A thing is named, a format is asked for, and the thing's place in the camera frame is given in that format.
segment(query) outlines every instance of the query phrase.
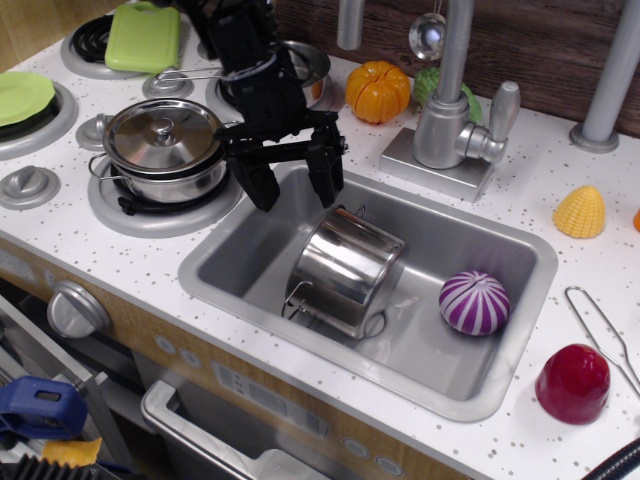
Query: toy orange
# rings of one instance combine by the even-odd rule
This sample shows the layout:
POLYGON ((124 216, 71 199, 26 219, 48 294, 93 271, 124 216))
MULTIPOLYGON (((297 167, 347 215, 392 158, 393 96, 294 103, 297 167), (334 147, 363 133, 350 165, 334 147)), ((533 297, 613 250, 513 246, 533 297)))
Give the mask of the toy orange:
POLYGON ((402 70, 383 60, 356 68, 347 79, 345 100, 356 117, 384 123, 409 105, 411 83, 402 70))

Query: green plate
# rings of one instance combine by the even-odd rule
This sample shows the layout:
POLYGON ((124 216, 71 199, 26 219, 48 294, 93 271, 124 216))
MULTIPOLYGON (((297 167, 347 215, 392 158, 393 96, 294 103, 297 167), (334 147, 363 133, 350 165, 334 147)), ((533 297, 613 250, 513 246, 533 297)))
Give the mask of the green plate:
POLYGON ((37 73, 0 73, 0 127, 41 112, 55 94, 53 82, 37 73))

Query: robotic arm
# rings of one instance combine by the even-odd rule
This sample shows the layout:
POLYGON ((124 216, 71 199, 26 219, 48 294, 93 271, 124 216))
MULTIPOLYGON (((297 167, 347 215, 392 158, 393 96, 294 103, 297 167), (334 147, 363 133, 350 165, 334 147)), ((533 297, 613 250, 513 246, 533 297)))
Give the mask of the robotic arm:
POLYGON ((216 138, 249 198, 269 211, 280 195, 269 165, 304 159, 314 191, 325 208, 330 206, 344 185, 342 154, 347 147, 336 126, 338 115, 307 108, 304 79, 298 78, 291 52, 276 35, 271 5, 265 0, 220 0, 207 18, 201 1, 176 3, 191 19, 209 57, 220 59, 222 80, 244 120, 218 130, 216 138), (264 145, 306 129, 313 129, 309 141, 264 145))

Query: wooden panel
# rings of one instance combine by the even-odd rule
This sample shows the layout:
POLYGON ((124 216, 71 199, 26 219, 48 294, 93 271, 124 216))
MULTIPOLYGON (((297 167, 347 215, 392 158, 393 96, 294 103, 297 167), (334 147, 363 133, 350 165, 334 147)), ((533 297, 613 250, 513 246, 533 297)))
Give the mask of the wooden panel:
POLYGON ((4 268, 0 268, 0 277, 44 301, 48 301, 53 293, 51 282, 67 279, 81 285, 109 312, 113 325, 107 332, 104 332, 105 334, 131 350, 141 353, 202 388, 239 406, 263 422, 306 444, 314 451, 356 472, 362 478, 388 480, 389 474, 375 463, 376 457, 384 456, 402 466, 405 472, 403 478, 406 480, 423 480, 425 478, 431 480, 468 480, 465 475, 370 425, 2 238, 0 238, 0 251, 4 255, 13 255, 27 263, 30 266, 33 280, 25 280, 25 275, 12 274, 10 270, 4 268), (161 350, 155 342, 157 335, 168 339, 176 348, 186 348, 195 354, 201 360, 202 368, 191 367, 180 358, 180 355, 170 355, 161 350), (256 406, 221 386, 209 366, 211 360, 235 370, 315 413, 329 423, 327 437, 319 439, 302 431, 268 410, 256 406), (366 445, 370 450, 369 458, 361 459, 351 454, 342 445, 344 437, 356 439, 366 445))
MULTIPOLYGON (((595 92, 623 0, 481 0, 475 2, 464 81, 491 98, 504 80, 522 90, 522 105, 563 118, 584 120, 595 92)), ((442 13, 446 15, 447 0, 442 13)), ((411 23, 433 9, 422 0, 367 0, 362 46, 336 46, 338 2, 284 0, 276 6, 282 38, 311 43, 356 62, 387 60, 414 75, 437 65, 412 54, 411 23)), ((640 136, 640 80, 636 75, 617 130, 640 136)))
POLYGON ((125 0, 0 0, 0 72, 125 0))

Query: purple striped onion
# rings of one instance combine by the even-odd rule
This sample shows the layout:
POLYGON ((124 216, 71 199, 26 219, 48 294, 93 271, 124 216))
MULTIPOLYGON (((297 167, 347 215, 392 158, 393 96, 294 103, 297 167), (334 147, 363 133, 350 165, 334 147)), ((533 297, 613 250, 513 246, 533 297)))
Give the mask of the purple striped onion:
POLYGON ((456 330, 489 335, 509 318, 511 303, 502 284, 483 272, 460 272, 440 290, 440 312, 456 330))

